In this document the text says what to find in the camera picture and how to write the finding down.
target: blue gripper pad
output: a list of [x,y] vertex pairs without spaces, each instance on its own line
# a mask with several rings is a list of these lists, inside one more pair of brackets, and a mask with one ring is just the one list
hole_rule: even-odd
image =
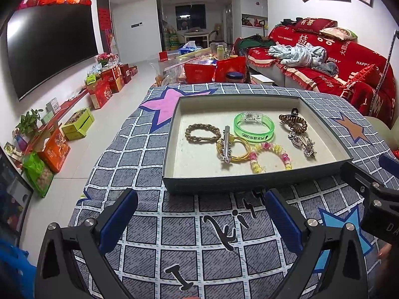
[[[127,193],[123,200],[119,201],[122,196]],[[134,212],[137,209],[138,196],[137,192],[133,189],[127,189],[115,202],[115,204],[106,207],[100,214],[107,214],[106,211],[109,209],[113,211],[109,219],[105,223],[104,227],[100,230],[99,237],[99,251],[101,254],[109,253],[113,251],[120,236],[129,224]]]
[[287,249],[299,255],[303,250],[302,233],[300,229],[272,191],[267,191],[263,197],[266,210],[277,227]]
[[379,165],[391,173],[394,177],[399,178],[399,162],[386,154],[382,154],[378,159]]

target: green plastic bracelet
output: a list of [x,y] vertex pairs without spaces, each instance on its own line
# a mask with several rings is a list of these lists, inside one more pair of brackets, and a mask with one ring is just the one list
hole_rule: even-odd
[[[269,131],[262,134],[247,132],[246,130],[240,128],[239,125],[242,122],[259,122],[260,124],[267,126],[269,128]],[[234,118],[234,132],[239,137],[245,138],[246,140],[252,143],[261,143],[272,139],[274,134],[274,129],[275,125],[273,121],[269,117],[263,114],[258,114],[253,112],[241,112],[240,114],[236,115],[236,117]]]

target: black letter print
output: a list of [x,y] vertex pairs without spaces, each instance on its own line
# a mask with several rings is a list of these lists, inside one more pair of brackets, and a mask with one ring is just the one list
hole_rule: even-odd
[[229,225],[225,225],[223,228],[223,231],[222,231],[222,229],[220,228],[220,226],[218,225],[218,223],[216,222],[216,220],[213,217],[211,217],[209,215],[204,216],[203,222],[206,223],[207,221],[210,221],[212,223],[212,225],[215,228],[216,233],[217,233],[220,241],[224,245],[224,247],[226,247],[226,249],[228,251],[233,251],[234,247],[231,246],[229,243],[232,241],[235,241],[235,238],[237,237],[235,228],[233,229],[233,235],[227,236],[227,234],[229,233],[229,228],[230,228]]
[[247,203],[245,199],[243,199],[243,203],[247,210],[248,209],[251,210],[252,218],[256,219],[255,210],[253,209],[253,205],[250,203]]
[[180,270],[180,265],[175,264],[170,268],[165,269],[165,273],[172,273],[173,276],[177,279],[177,281],[179,281],[182,284],[180,290],[182,291],[188,290],[193,286],[194,282],[187,282],[185,279],[183,279],[183,277],[180,275],[179,270]]
[[238,210],[237,210],[237,209],[234,209],[234,210],[233,210],[232,215],[233,215],[234,217],[237,217],[238,221],[239,221],[239,222],[241,223],[241,225],[243,225],[246,229],[249,228],[248,223],[245,221],[245,219],[244,219],[244,217],[243,217],[242,215],[239,215],[239,214],[238,214]]

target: window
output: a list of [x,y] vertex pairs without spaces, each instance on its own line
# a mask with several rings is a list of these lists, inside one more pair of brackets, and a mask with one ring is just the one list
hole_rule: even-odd
[[176,7],[177,30],[194,27],[206,29],[205,4],[180,5]]

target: orange star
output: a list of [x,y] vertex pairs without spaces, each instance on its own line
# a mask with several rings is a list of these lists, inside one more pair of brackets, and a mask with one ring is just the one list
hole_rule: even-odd
[[341,126],[344,126],[348,130],[350,136],[353,139],[354,144],[356,144],[359,141],[359,139],[362,139],[365,142],[372,145],[370,140],[366,137],[366,135],[364,135],[364,127],[360,126],[358,124],[355,124],[352,120],[350,120],[342,112],[341,112],[341,118],[332,118],[332,120],[339,123]]

